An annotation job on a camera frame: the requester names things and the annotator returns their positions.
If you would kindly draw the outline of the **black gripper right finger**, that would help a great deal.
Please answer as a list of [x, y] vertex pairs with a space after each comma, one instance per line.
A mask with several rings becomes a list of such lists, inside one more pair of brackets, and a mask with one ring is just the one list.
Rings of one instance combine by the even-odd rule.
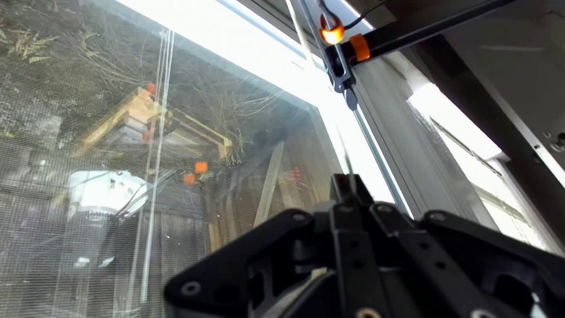
[[333, 175], [329, 198], [345, 318], [565, 318], [559, 256], [442, 210], [412, 221], [356, 175]]

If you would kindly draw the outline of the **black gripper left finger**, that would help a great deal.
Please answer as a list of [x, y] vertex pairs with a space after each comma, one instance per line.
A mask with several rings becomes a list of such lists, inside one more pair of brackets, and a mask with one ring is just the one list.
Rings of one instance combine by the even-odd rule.
[[322, 265], [328, 214], [287, 208], [172, 276], [165, 318], [255, 318]]

